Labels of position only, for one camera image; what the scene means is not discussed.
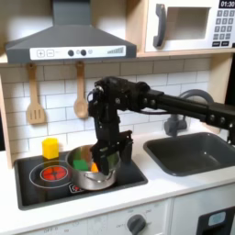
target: green vegetable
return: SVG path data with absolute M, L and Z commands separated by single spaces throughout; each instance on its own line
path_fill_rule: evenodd
M 89 167 L 85 160 L 73 160 L 73 168 L 82 172 L 88 172 Z

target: cabinet handle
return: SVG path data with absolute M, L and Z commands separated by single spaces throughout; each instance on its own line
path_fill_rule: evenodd
M 164 4 L 157 4 L 156 15 L 159 18 L 158 36 L 153 38 L 153 47 L 161 47 L 165 38 L 166 31 L 166 11 Z

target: microwave display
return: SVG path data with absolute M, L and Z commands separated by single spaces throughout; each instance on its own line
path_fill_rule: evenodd
M 219 8 L 235 8 L 235 1 L 231 0 L 220 0 L 219 1 Z

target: silver pot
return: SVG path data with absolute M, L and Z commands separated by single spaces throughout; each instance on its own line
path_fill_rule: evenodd
M 92 163 L 92 153 L 90 148 L 92 145 L 85 145 L 70 151 L 66 156 L 66 162 L 68 164 L 68 170 L 72 176 L 72 183 L 78 187 L 85 190 L 95 191 L 110 187 L 117 180 L 117 170 L 120 167 L 119 154 L 115 153 L 115 158 L 117 158 L 117 163 L 115 165 L 109 164 L 109 175 L 104 175 L 102 173 L 93 172 L 83 172 L 73 168 L 74 157 L 77 156 L 78 152 L 80 158 L 86 160 L 89 166 Z

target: white countertop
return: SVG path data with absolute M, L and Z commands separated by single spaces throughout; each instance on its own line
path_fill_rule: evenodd
M 201 124 L 196 124 L 183 134 L 202 131 L 208 130 Z M 148 178 L 146 185 L 27 211 L 18 209 L 15 171 L 7 169 L 6 153 L 0 152 L 0 234 L 43 229 L 79 218 L 235 182 L 235 167 L 187 177 L 174 177 L 165 173 L 142 148 L 147 140 L 165 137 L 162 132 L 134 137 L 132 159 Z

